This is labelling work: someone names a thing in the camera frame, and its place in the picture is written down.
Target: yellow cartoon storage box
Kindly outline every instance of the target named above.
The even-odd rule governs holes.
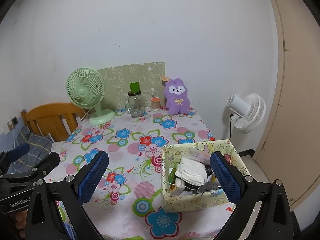
[[[242,159],[229,140],[207,141],[198,143],[171,144],[162,147],[161,162],[161,189],[162,189],[162,207],[166,212],[182,212],[203,209],[224,204],[228,198],[223,192],[220,195],[212,196],[213,192],[204,192],[201,194],[171,197],[169,194],[170,185],[168,183],[169,168],[179,164],[181,157],[187,148],[193,147],[201,151],[209,152],[220,151],[226,160],[236,166],[242,175],[250,175]]]

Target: plush toy face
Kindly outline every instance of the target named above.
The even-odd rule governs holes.
[[[164,96],[167,99],[186,98],[187,93],[188,93],[188,90],[180,78],[176,78],[175,80],[171,79],[165,84]]]

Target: stack of white napkins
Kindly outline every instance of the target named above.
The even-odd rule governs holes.
[[[176,175],[191,185],[201,186],[207,181],[205,166],[186,157],[181,158],[181,162],[176,171]]]

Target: blue gripper pad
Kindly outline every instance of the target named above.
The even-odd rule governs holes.
[[[241,201],[241,190],[239,184],[231,175],[229,169],[219,158],[217,153],[212,153],[210,156],[210,166],[213,173],[216,175],[224,193],[231,203],[239,205]]]
[[[103,154],[99,157],[99,159],[93,165],[91,170],[89,170],[89,172],[87,173],[85,178],[82,180],[81,184],[79,185],[78,202],[80,203],[80,205],[90,200],[104,172],[108,168],[108,165],[109,165],[109,156],[107,153],[103,152]]]
[[[30,151],[30,146],[28,143],[23,143],[20,146],[14,148],[7,155],[7,161],[14,163],[16,160],[21,158],[23,155]]]

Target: human hand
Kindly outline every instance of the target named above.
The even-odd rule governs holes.
[[[21,211],[21,212],[15,214],[15,218],[17,221],[16,228],[18,230],[20,230],[19,235],[23,238],[25,237],[27,213],[28,213],[28,210],[24,210],[24,211]]]

